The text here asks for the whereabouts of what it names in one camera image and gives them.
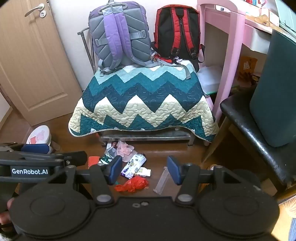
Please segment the person's left hand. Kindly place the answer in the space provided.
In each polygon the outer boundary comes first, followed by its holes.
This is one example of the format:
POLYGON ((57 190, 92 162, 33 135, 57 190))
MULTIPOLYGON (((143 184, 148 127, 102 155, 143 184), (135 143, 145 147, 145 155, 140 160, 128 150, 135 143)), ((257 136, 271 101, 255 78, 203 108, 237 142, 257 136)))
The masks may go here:
POLYGON ((0 217, 1 225, 10 225, 2 228, 4 232, 11 232, 13 230, 13 227, 11 226, 11 217, 9 213, 9 209, 13 201, 14 201, 14 198, 11 198, 7 202, 7 211, 1 213, 1 217, 0 217))

